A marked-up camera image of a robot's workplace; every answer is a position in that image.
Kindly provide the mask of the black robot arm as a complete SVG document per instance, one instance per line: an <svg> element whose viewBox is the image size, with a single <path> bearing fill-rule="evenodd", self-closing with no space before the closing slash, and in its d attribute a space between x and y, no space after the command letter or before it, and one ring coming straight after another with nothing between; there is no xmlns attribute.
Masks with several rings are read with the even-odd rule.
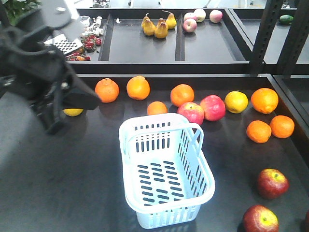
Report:
<svg viewBox="0 0 309 232"><path fill-rule="evenodd" d="M46 45L55 31L69 41L83 32L79 14L68 0L44 0L13 26L0 8L0 92L24 97L49 134L66 124L64 109L95 109L100 98L66 62L61 50Z"/></svg>

